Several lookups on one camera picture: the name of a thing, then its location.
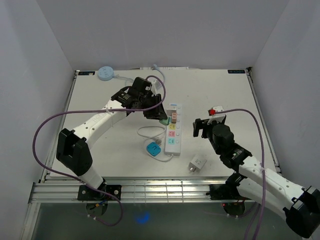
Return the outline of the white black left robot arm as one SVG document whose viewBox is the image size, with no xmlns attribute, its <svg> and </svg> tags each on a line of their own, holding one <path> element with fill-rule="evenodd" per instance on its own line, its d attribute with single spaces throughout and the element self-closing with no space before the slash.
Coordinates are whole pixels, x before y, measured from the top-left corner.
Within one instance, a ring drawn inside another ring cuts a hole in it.
<svg viewBox="0 0 320 240">
<path fill-rule="evenodd" d="M 163 107 L 167 94 L 155 93 L 148 78 L 136 77 L 130 86 L 116 92 L 105 106 L 81 125 L 60 131 L 56 159 L 88 186 L 88 193 L 100 200 L 106 195 L 105 179 L 94 168 L 91 148 L 95 142 L 130 113 L 142 112 L 149 120 L 166 120 Z"/>
</svg>

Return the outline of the white square charger plug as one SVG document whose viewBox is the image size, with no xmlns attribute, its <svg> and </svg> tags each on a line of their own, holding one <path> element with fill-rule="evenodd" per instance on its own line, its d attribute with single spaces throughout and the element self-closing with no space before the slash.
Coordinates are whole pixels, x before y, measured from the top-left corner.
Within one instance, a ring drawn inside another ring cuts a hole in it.
<svg viewBox="0 0 320 240">
<path fill-rule="evenodd" d="M 173 113 L 176 113 L 178 110 L 178 105 L 176 103 L 170 103 L 165 111 L 166 111 L 166 114 L 171 117 Z"/>
</svg>

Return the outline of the black corner label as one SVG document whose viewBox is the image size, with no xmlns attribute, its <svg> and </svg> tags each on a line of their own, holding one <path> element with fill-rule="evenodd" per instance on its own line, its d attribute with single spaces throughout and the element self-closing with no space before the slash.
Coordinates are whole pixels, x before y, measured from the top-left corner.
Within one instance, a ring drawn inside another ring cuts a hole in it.
<svg viewBox="0 0 320 240">
<path fill-rule="evenodd" d="M 79 71 L 79 76 L 93 76 L 95 75 L 95 71 Z"/>
<path fill-rule="evenodd" d="M 245 74 L 246 71 L 243 69 L 228 69 L 227 72 L 229 74 Z"/>
</svg>

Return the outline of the white cube socket adapter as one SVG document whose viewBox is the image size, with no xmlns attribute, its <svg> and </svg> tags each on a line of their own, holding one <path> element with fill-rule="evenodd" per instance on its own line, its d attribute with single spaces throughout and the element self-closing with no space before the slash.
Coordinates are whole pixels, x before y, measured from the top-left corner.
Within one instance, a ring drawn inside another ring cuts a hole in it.
<svg viewBox="0 0 320 240">
<path fill-rule="evenodd" d="M 200 172 L 204 165 L 207 163 L 207 156 L 205 154 L 197 153 L 188 164 L 190 172 Z"/>
</svg>

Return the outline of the black corner label right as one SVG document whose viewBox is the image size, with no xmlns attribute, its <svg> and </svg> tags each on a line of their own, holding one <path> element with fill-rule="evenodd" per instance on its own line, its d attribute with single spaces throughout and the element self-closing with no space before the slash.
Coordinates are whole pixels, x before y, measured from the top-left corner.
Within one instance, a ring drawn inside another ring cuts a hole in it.
<svg viewBox="0 0 320 240">
<path fill-rule="evenodd" d="M 228 69 L 227 72 L 229 74 L 245 74 L 246 71 L 243 69 Z"/>
</svg>

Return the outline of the aluminium frame rail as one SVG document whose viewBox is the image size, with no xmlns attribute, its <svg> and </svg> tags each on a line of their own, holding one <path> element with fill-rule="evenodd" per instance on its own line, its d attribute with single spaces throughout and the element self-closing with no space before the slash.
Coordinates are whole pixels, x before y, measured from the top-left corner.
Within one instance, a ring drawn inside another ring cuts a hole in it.
<svg viewBox="0 0 320 240">
<path fill-rule="evenodd" d="M 123 204 L 151 203 L 209 203 L 209 185 L 224 184 L 216 179 L 111 179 L 110 185 L 120 185 Z M 84 203 L 78 200 L 81 183 L 74 180 L 47 180 L 35 183 L 30 203 Z"/>
</svg>

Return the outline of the round light blue socket hub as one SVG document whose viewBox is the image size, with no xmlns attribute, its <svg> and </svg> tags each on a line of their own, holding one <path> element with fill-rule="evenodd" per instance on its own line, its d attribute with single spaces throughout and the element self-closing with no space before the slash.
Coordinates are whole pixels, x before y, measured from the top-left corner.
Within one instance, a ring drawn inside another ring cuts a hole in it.
<svg viewBox="0 0 320 240">
<path fill-rule="evenodd" d="M 103 66 L 97 71 L 97 76 L 101 81 L 110 81 L 114 78 L 114 69 L 110 66 Z"/>
</svg>

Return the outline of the pink small plug adapter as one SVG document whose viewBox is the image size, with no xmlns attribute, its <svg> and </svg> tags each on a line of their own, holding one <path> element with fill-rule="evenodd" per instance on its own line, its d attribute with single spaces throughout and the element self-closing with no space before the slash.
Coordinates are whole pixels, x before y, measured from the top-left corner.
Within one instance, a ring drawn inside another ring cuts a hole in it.
<svg viewBox="0 0 320 240">
<path fill-rule="evenodd" d="M 176 112 L 173 112 L 172 114 L 171 114 L 171 122 L 173 123 L 173 124 L 176 124 L 177 123 L 177 113 Z"/>
</svg>

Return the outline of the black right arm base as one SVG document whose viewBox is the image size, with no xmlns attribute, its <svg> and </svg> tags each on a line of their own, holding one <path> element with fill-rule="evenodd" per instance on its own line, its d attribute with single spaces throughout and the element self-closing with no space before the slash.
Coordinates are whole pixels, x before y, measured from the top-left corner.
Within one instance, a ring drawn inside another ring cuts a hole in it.
<svg viewBox="0 0 320 240">
<path fill-rule="evenodd" d="M 244 218 L 249 215 L 258 204 L 255 202 L 246 210 L 245 201 L 249 198 L 240 194 L 237 187 L 246 180 L 247 177 L 234 172 L 223 184 L 210 184 L 209 191 L 205 193 L 210 200 L 235 200 L 235 202 L 223 202 L 222 207 L 228 217 Z"/>
</svg>

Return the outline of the black corner label left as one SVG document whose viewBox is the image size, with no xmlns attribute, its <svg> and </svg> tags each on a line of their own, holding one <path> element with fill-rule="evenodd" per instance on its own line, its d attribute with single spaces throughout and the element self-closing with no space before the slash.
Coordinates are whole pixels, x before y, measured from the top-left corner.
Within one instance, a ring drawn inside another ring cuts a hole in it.
<svg viewBox="0 0 320 240">
<path fill-rule="evenodd" d="M 95 75 L 95 71 L 79 71 L 79 76 L 93 76 Z"/>
</svg>

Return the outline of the white multicolour power strip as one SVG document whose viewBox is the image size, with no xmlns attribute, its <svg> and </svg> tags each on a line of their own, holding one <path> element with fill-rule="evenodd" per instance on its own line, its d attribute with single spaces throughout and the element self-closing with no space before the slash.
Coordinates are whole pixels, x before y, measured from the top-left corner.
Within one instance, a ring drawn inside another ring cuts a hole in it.
<svg viewBox="0 0 320 240">
<path fill-rule="evenodd" d="M 164 153 L 168 156 L 180 156 L 181 155 L 181 144 L 182 144 L 182 123 L 183 123 L 183 107 L 181 104 L 177 103 L 177 122 L 171 122 L 166 126 L 165 132 L 165 143 L 164 143 Z"/>
</svg>

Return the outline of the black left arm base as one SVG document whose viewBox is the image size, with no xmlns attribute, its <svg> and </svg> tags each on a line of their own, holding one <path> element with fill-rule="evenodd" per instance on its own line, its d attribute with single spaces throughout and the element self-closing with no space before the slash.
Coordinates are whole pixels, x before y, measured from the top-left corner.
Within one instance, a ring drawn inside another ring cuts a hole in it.
<svg viewBox="0 0 320 240">
<path fill-rule="evenodd" d="M 94 190 L 86 185 L 81 185 L 78 189 L 78 201 L 115 201 L 120 200 L 122 194 L 122 185 L 103 184 L 99 190 Z"/>
</svg>

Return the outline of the green small plug adapter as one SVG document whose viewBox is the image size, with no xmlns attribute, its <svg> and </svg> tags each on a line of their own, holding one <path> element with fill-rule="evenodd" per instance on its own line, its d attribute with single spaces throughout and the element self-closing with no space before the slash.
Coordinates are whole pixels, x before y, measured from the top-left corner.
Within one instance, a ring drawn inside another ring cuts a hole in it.
<svg viewBox="0 0 320 240">
<path fill-rule="evenodd" d="M 171 123 L 171 118 L 168 117 L 167 119 L 159 120 L 159 123 L 164 125 L 164 126 L 168 126 Z"/>
</svg>

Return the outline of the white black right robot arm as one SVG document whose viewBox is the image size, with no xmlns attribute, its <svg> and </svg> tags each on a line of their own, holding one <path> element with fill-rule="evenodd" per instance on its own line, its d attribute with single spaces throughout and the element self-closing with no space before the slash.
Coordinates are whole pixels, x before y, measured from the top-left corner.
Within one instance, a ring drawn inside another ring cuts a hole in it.
<svg viewBox="0 0 320 240">
<path fill-rule="evenodd" d="M 283 217 L 300 237 L 312 236 L 320 225 L 320 191 L 317 188 L 303 187 L 263 167 L 250 151 L 235 142 L 225 118 L 197 118 L 192 125 L 193 136 L 208 139 L 222 163 L 234 171 L 226 180 L 224 190 L 211 191 L 211 196 L 227 194 L 232 199 L 241 196 L 254 200 Z"/>
</svg>

